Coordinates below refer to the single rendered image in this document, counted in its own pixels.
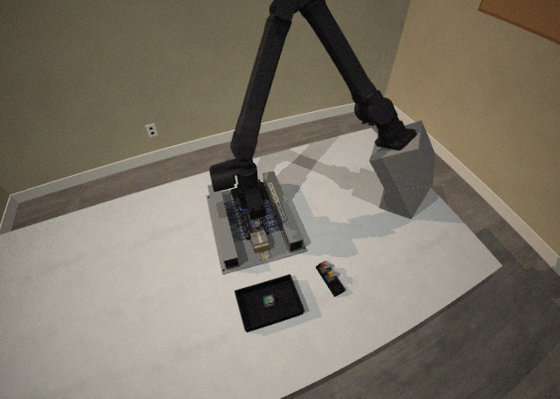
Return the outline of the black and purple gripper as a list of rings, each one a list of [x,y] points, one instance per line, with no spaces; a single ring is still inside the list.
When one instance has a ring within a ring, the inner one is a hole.
[[[264,200],[266,200],[266,199],[268,200],[268,199],[269,199],[269,195],[268,195],[268,193],[267,193],[267,191],[266,191],[266,188],[265,188],[264,183],[261,182],[261,184],[262,184],[263,203],[264,203]],[[246,189],[246,190],[253,189],[253,188],[255,188],[257,185],[258,185],[258,181],[257,181],[257,183],[256,183],[256,185],[255,185],[254,187],[250,187],[250,188],[245,188],[245,187],[242,187],[242,186],[240,186],[240,185],[238,184],[238,186],[239,186],[240,188]],[[233,197],[233,200],[234,200],[234,206],[235,206],[236,208],[237,208],[238,206],[240,206],[241,211],[244,212],[247,216],[249,216],[249,212],[248,212],[247,205],[246,205],[246,204],[242,205],[241,202],[240,202],[237,188],[231,189],[231,193],[232,193],[232,197]]]

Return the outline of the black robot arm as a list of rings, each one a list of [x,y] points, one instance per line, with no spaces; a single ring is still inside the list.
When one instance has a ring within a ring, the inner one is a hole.
[[[266,216],[266,207],[263,186],[252,157],[284,41],[293,14],[298,11],[315,31],[346,82],[355,103],[356,117],[363,121],[362,124],[376,125],[379,130],[379,137],[374,141],[376,146],[400,151],[417,135],[414,129],[406,129],[399,120],[393,102],[376,90],[329,11],[326,0],[274,0],[269,7],[269,17],[230,144],[235,159],[211,165],[209,171],[214,192],[234,188],[235,176],[238,184],[245,188],[254,187],[258,181],[258,185],[249,190],[237,185],[241,204],[247,205],[250,219],[254,221]]]

